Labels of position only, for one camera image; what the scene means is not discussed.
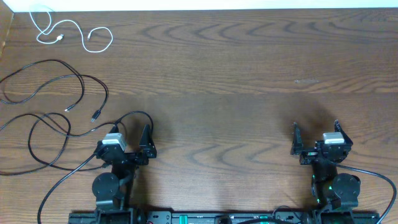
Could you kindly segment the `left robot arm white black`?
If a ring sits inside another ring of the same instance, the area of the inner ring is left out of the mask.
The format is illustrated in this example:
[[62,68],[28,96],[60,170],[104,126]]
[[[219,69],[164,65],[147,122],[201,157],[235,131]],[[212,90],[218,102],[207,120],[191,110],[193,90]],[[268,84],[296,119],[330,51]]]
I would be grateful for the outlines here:
[[153,129],[145,125],[139,141],[139,151],[126,152],[127,143],[118,128],[113,128],[94,151],[97,159],[111,166],[111,172],[97,176],[92,184],[96,197],[93,223],[145,223],[146,215],[140,208],[129,205],[136,170],[157,157],[152,139]]

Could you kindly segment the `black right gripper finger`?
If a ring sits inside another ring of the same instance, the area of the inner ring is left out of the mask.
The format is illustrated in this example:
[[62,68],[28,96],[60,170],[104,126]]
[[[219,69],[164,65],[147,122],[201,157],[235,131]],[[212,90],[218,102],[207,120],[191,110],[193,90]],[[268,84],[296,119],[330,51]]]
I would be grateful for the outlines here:
[[292,147],[290,150],[291,155],[299,155],[303,151],[303,141],[301,138],[301,132],[299,129],[299,126],[296,122],[293,123],[294,131],[293,131],[293,142],[292,142]]
[[348,135],[343,131],[340,122],[336,119],[334,121],[334,130],[336,133],[340,133],[341,137],[344,139],[345,144],[353,145],[353,141],[348,137]]

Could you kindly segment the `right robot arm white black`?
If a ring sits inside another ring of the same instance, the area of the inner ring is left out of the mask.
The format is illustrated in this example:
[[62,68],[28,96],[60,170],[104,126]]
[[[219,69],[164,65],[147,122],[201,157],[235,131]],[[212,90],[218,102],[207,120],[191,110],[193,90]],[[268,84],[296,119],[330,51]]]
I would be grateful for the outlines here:
[[348,156],[353,142],[334,121],[334,131],[324,133],[313,147],[305,147],[297,123],[293,123],[291,155],[299,156],[301,165],[312,167],[312,195],[318,207],[309,211],[304,223],[353,223],[352,209],[358,206],[359,177],[338,173],[337,166]]

